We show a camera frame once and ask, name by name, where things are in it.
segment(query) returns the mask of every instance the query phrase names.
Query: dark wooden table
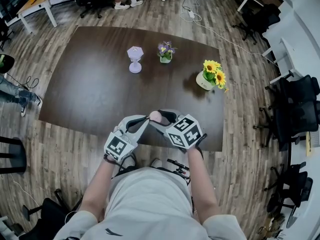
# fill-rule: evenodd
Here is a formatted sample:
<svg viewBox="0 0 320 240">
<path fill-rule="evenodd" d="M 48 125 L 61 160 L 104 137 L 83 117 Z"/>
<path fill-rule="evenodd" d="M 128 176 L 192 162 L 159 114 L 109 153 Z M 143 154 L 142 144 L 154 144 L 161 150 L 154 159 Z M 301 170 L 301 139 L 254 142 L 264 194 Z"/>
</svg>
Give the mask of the dark wooden table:
<svg viewBox="0 0 320 240">
<path fill-rule="evenodd" d="M 178 48 L 169 64 L 160 63 L 158 44 Z M 141 47 L 142 71 L 129 71 L 127 50 Z M 196 83 L 204 60 L 220 61 L 219 50 L 173 35 L 122 27 L 79 27 L 53 72 L 39 119 L 98 136 L 127 116 L 176 109 L 195 117 L 208 137 L 207 151 L 221 151 L 224 92 L 206 91 Z M 140 143 L 170 147 L 149 126 Z"/>
</svg>

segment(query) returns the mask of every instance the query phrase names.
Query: flower pot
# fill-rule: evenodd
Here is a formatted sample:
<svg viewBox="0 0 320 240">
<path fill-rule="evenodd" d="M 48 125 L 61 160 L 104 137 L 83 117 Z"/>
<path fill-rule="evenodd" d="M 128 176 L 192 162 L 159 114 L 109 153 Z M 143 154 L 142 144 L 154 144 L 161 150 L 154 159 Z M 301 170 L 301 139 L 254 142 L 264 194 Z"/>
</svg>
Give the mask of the flower pot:
<svg viewBox="0 0 320 240">
<path fill-rule="evenodd" d="M 172 60 L 172 53 L 171 53 L 171 59 L 167 59 L 167 57 L 160 57 L 161 63 L 169 63 Z"/>
<path fill-rule="evenodd" d="M 203 75 L 203 71 L 199 72 L 199 74 L 196 76 L 196 83 L 201 86 L 203 89 L 207 90 L 207 91 L 210 91 L 212 90 L 216 85 L 212 85 L 208 80 L 206 80 L 204 78 L 204 75 Z"/>
</svg>

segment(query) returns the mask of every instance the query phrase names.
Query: gray t-shirt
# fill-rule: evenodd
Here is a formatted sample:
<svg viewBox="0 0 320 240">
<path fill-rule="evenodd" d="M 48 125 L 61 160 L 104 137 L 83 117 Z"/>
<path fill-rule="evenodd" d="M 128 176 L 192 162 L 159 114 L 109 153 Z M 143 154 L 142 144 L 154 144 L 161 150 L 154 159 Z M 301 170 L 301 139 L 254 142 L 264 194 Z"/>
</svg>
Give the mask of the gray t-shirt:
<svg viewBox="0 0 320 240">
<path fill-rule="evenodd" d="M 102 222 L 79 211 L 54 240 L 246 239 L 233 215 L 215 215 L 203 225 L 197 222 L 186 181 L 170 172 L 144 167 L 119 175 L 111 181 L 109 195 Z"/>
</svg>

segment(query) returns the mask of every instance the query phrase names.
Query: small potted plant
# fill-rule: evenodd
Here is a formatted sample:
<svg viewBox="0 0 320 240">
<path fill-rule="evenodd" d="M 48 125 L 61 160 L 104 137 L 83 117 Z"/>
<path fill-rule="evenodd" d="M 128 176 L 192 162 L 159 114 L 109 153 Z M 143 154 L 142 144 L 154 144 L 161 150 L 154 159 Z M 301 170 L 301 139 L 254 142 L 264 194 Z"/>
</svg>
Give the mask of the small potted plant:
<svg viewBox="0 0 320 240">
<path fill-rule="evenodd" d="M 221 64 L 214 60 L 204 61 L 203 71 L 196 76 L 196 83 L 207 91 L 215 86 L 224 89 L 225 92 L 229 90 L 226 88 L 226 75 L 222 71 Z"/>
<path fill-rule="evenodd" d="M 160 43 L 158 45 L 157 55 L 160 57 L 161 63 L 169 63 L 172 60 L 172 55 L 176 52 L 177 48 L 173 48 L 170 41 Z"/>
</svg>

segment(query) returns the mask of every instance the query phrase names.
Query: yellow flower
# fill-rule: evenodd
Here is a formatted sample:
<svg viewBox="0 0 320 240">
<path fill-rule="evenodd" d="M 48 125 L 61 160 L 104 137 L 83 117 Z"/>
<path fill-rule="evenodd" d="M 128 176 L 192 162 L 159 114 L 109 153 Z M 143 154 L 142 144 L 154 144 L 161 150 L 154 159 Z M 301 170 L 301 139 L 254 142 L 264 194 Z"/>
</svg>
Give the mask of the yellow flower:
<svg viewBox="0 0 320 240">
<path fill-rule="evenodd" d="M 216 62 L 216 61 L 214 61 L 213 62 L 214 63 L 214 65 L 215 65 L 215 67 L 218 69 L 218 68 L 221 68 L 221 64 L 220 63 L 218 63 L 218 62 Z"/>
<path fill-rule="evenodd" d="M 216 73 L 217 72 L 217 65 L 219 64 L 217 62 L 215 62 L 214 60 L 205 60 L 203 65 L 204 65 L 204 69 L 210 73 Z"/>
<path fill-rule="evenodd" d="M 226 76 L 221 70 L 217 70 L 215 73 L 215 84 L 224 86 L 226 84 Z"/>
</svg>

